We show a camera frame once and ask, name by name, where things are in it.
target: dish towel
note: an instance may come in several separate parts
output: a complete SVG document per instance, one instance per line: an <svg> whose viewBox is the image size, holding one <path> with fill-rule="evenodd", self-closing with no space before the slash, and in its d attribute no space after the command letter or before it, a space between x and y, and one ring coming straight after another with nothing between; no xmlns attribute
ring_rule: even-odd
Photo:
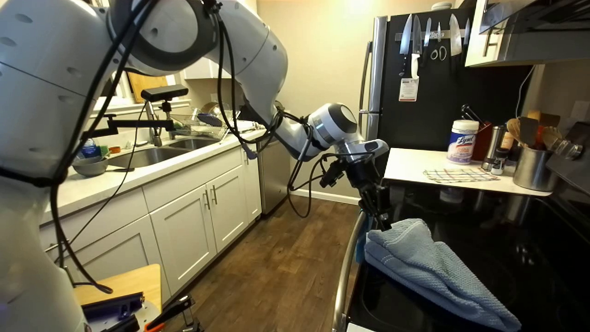
<svg viewBox="0 0 590 332"><path fill-rule="evenodd" d="M449 169L449 170L425 170L424 175L436 183L454 183L454 182L476 182L476 181L494 181L499 180L495 175L485 172L481 168L476 170L471 168Z"/></svg>
<svg viewBox="0 0 590 332"><path fill-rule="evenodd" d="M366 261L435 304L467 320L518 331L519 320L444 242L434 242L422 219L406 219L385 232L371 230Z"/></svg>

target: dish rack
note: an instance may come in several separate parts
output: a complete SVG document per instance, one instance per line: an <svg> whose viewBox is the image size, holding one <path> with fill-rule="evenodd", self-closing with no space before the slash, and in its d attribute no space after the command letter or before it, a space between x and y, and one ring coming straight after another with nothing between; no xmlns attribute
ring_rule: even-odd
<svg viewBox="0 0 590 332"><path fill-rule="evenodd" d="M234 117L230 110L225 111L225 115L227 116L228 120L232 122ZM186 114L170 114L170 117L177 123L180 123L182 128L173 131L176 135L182 136L205 136L210 137L218 140L223 140L230 129L227 127L223 118L219 116L221 120L221 126L215 127L211 126L203 121L200 121L197 118L197 114L193 113L192 115Z"/></svg>

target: knife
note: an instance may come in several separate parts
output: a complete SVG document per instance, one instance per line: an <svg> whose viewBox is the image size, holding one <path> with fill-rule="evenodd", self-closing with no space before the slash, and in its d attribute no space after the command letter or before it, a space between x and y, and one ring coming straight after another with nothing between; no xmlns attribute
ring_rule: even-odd
<svg viewBox="0 0 590 332"><path fill-rule="evenodd" d="M471 34L471 23L469 19L467 19L467 23L465 23L465 38L463 39L463 53L461 53L461 63L465 66L465 60L467 58L467 47L469 45L469 35Z"/></svg>
<svg viewBox="0 0 590 332"><path fill-rule="evenodd" d="M459 29L459 22L455 14L451 14L451 20L449 21L451 26L451 73L456 74L458 61L461 58L458 55L461 54L461 30Z"/></svg>
<svg viewBox="0 0 590 332"><path fill-rule="evenodd" d="M428 21L426 21L426 33L424 34L424 49L423 52L428 52L428 44L430 43L430 27L432 25L432 19L429 17ZM424 67L426 65L427 56L422 57L422 64L421 66Z"/></svg>
<svg viewBox="0 0 590 332"><path fill-rule="evenodd" d="M422 55L422 26L420 18L414 16L414 29L412 30L412 78L418 79L418 59Z"/></svg>
<svg viewBox="0 0 590 332"><path fill-rule="evenodd" d="M399 76L403 77L405 75L405 69L408 67L408 53L409 53L409 37L412 33L412 14L408 16L408 20L406 21L406 25L404 27L404 32L402 33L402 43L399 46L399 53L403 56L404 63L402 65L402 71L399 72Z"/></svg>

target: scissors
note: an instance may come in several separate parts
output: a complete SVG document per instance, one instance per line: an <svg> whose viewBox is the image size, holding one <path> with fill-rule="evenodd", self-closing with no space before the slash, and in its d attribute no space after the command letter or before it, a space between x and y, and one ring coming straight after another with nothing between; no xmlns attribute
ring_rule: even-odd
<svg viewBox="0 0 590 332"><path fill-rule="evenodd" d="M441 38L441 23L439 22L437 29L437 44L434 47L434 51L430 53L430 58L432 60L440 59L441 61L444 61L444 59L447 58L447 48L441 45Z"/></svg>

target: dishwasher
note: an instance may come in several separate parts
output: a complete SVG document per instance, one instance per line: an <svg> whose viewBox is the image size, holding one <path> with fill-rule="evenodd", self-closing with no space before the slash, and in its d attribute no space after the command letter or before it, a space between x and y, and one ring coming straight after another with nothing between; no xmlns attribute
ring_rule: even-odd
<svg viewBox="0 0 590 332"><path fill-rule="evenodd" d="M285 197L291 175L291 155L275 137L260 152L267 141L258 143L258 172L260 174L260 196L262 214L269 214Z"/></svg>

